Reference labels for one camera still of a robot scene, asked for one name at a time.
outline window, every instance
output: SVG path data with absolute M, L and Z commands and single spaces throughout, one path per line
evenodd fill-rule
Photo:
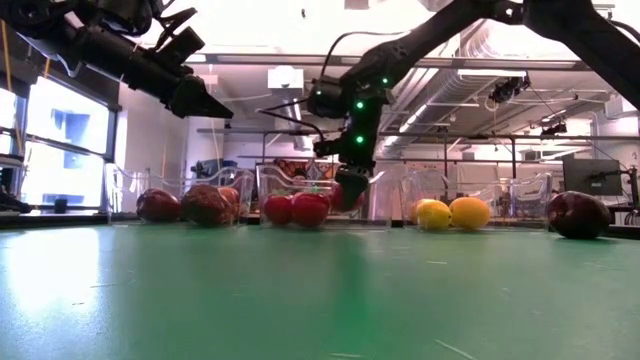
M 26 149 L 29 160 L 22 201 L 52 205 L 56 199 L 67 199 L 72 206 L 100 206 L 102 158 L 33 142 L 27 142 Z
M 109 110 L 51 80 L 31 87 L 27 133 L 104 153 Z
M 13 128 L 16 116 L 16 96 L 5 89 L 0 89 L 0 126 Z M 11 153 L 11 137 L 0 135 L 0 154 Z

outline yellow fruit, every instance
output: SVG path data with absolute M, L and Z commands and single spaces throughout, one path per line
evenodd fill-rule
M 411 208 L 409 209 L 409 221 L 411 221 L 414 224 L 417 224 L 418 223 L 418 206 L 424 202 L 429 202 L 429 201 L 435 201 L 435 200 L 422 199 L 413 203 L 413 205 L 411 205 Z
M 451 210 L 442 201 L 423 201 L 416 214 L 418 225 L 425 230 L 446 230 L 451 224 Z
M 449 206 L 452 223 L 464 230 L 479 230 L 491 220 L 491 210 L 486 202 L 473 197 L 455 199 Z

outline plastic container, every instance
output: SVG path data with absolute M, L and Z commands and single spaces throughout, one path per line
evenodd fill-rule
M 400 195 L 391 174 L 374 177 L 354 209 L 341 208 L 334 181 L 294 180 L 274 165 L 257 166 L 260 224 L 289 229 L 365 229 L 391 227 L 392 199 Z
M 491 215 L 486 228 L 548 229 L 545 216 L 551 199 L 551 174 L 490 183 L 453 183 L 437 171 L 425 170 L 404 176 L 400 188 L 405 227 L 423 228 L 417 224 L 415 216 L 415 206 L 422 199 L 440 200 L 450 205 L 457 198 L 474 197 L 489 207 Z M 456 227 L 451 226 L 449 230 L 456 230 Z
M 210 185 L 219 191 L 222 188 L 233 188 L 237 191 L 237 205 L 227 206 L 225 215 L 220 221 L 210 226 L 232 226 L 248 222 L 251 193 L 254 186 L 254 174 L 249 170 L 238 168 L 222 168 L 217 174 L 205 179 L 167 179 L 148 172 L 132 172 L 119 168 L 114 164 L 105 166 L 105 188 L 108 198 L 107 214 L 110 224 L 166 223 L 187 221 L 185 209 L 180 206 L 178 216 L 172 211 L 173 202 L 169 206 L 151 206 L 151 212 L 159 209 L 163 216 L 153 219 L 149 216 L 149 207 L 142 204 L 142 196 L 157 189 L 181 202 L 184 195 L 197 185 Z

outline robotic arm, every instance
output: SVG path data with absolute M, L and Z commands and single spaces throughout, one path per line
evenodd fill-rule
M 165 6 L 162 0 L 3 0 L 0 18 L 43 55 L 61 61 L 70 76 L 86 65 L 159 99 L 178 117 L 233 117 L 207 93 L 204 81 L 182 65 L 204 43 L 191 28 L 173 34 L 195 10 L 162 18 L 172 2 Z M 165 29 L 155 49 L 125 37 L 146 33 L 153 19 Z M 168 37 L 171 41 L 159 49 Z
M 314 144 L 318 157 L 338 154 L 336 181 L 351 204 L 366 190 L 375 161 L 377 131 L 387 91 L 413 65 L 475 21 L 525 25 L 562 42 L 640 109 L 640 47 L 596 12 L 591 0 L 454 0 L 408 35 L 377 45 L 339 79 L 315 80 L 308 110 L 321 117 L 348 118 L 340 138 Z

